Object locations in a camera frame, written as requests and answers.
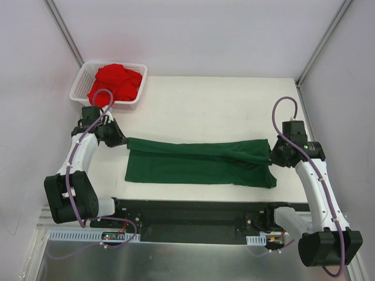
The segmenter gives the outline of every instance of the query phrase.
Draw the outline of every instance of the red cloth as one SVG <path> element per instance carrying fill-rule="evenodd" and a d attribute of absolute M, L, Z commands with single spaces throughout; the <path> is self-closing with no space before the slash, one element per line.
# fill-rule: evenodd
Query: red cloth
<path fill-rule="evenodd" d="M 93 97 L 97 90 L 107 89 L 113 94 L 115 101 L 133 101 L 137 97 L 138 87 L 141 85 L 142 75 L 126 69 L 120 64 L 109 64 L 98 70 L 95 82 L 89 92 L 88 100 L 93 104 Z M 95 105 L 104 107 L 110 103 L 110 95 L 100 92 L 95 98 Z"/>

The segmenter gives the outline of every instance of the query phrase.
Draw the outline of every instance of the tabletop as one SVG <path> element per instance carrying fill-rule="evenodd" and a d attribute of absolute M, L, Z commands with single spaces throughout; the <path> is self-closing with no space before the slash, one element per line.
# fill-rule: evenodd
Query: tabletop
<path fill-rule="evenodd" d="M 305 120 L 292 78 L 163 77 L 149 76 L 135 111 L 113 110 L 127 137 L 169 143 L 215 143 L 277 140 L 271 112 L 277 99 L 298 102 L 298 120 Z M 279 104 L 279 128 L 294 113 L 290 101 Z M 129 150 L 100 143 L 88 171 L 99 198 L 189 201 L 286 201 L 306 203 L 294 169 L 270 166 L 277 179 L 274 189 L 233 184 L 154 184 L 125 181 Z"/>

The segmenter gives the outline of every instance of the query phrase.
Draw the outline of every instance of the white wall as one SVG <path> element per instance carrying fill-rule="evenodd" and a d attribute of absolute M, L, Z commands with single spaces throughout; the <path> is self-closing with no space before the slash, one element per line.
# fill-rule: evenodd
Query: white wall
<path fill-rule="evenodd" d="M 357 0 L 302 85 L 337 200 L 375 278 L 375 1 Z"/>
<path fill-rule="evenodd" d="M 156 76 L 294 77 L 343 0 L 56 0 L 84 60 Z"/>
<path fill-rule="evenodd" d="M 79 117 L 78 66 L 42 0 L 2 0 L 0 36 L 0 280 L 14 281 Z"/>

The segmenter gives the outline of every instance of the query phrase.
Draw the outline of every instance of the folded green fabric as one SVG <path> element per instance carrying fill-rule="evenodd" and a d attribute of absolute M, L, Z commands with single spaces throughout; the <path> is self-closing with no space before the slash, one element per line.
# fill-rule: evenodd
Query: folded green fabric
<path fill-rule="evenodd" d="M 266 139 L 192 144 L 128 140 L 126 181 L 276 186 L 268 169 L 271 149 Z"/>

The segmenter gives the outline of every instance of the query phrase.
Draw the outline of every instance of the white basket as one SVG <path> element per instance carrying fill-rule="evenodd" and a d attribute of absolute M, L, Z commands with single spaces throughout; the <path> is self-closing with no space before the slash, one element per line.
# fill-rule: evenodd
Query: white basket
<path fill-rule="evenodd" d="M 87 94 L 90 92 L 94 82 L 95 75 L 98 72 L 98 69 L 113 64 L 116 62 L 111 61 L 88 61 L 84 63 L 78 72 L 78 75 L 70 89 L 69 97 L 72 101 L 79 101 L 85 106 L 89 106 L 90 102 L 88 101 Z M 112 107 L 114 109 L 130 109 L 134 110 L 137 108 L 139 98 L 142 94 L 143 87 L 145 85 L 147 77 L 147 66 L 144 64 L 138 63 L 117 63 L 122 64 L 125 68 L 134 70 L 142 75 L 141 85 L 138 89 L 138 94 L 135 100 L 133 101 L 116 101 Z"/>

